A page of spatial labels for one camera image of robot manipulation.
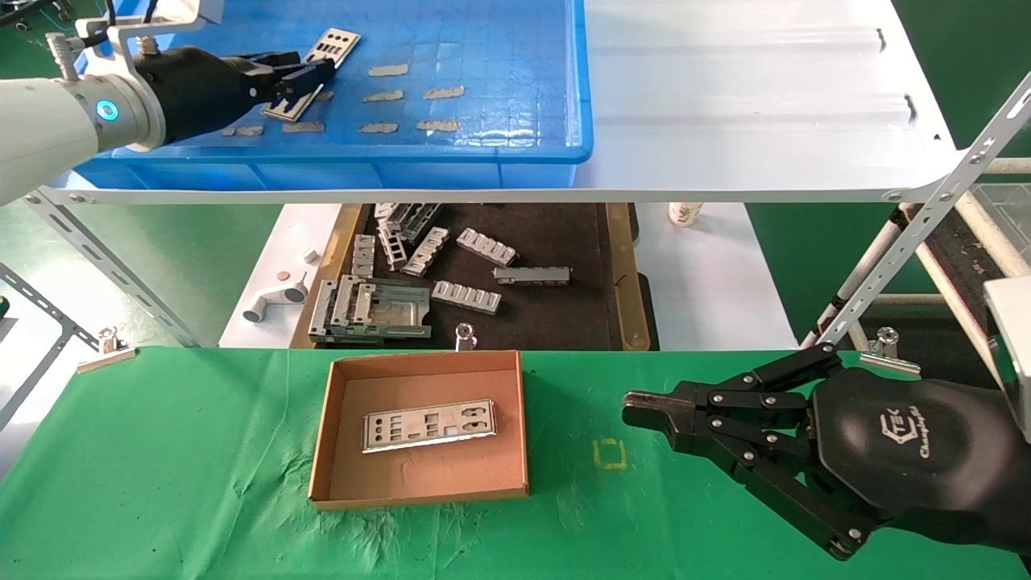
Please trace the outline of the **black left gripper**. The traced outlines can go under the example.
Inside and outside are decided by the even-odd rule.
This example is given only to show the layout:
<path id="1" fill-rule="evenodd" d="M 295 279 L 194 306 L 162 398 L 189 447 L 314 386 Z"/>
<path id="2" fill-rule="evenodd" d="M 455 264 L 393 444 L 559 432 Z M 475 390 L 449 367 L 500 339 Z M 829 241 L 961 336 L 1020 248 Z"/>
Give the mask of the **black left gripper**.
<path id="1" fill-rule="evenodd" d="M 301 61 L 298 52 L 224 58 L 192 45 L 134 56 L 134 65 L 157 98 L 162 146 L 224 129 L 259 103 L 294 106 L 336 74 L 335 61 Z"/>

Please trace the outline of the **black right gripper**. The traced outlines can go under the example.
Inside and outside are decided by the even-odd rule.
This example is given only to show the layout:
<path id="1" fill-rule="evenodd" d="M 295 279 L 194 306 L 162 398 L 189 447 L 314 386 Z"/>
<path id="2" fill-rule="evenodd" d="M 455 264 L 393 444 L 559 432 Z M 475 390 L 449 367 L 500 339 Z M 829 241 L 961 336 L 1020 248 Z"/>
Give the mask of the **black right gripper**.
<path id="1" fill-rule="evenodd" d="M 631 390 L 623 422 L 714 463 L 839 561 L 866 545 L 874 518 L 936 542 L 1029 554 L 1030 448 L 1003 393 L 840 368 L 836 346 L 818 344 L 717 384 Z M 809 399 L 797 389 L 820 379 L 811 393 L 818 455 L 874 518 L 822 473 L 812 441 L 693 411 L 804 410 Z"/>

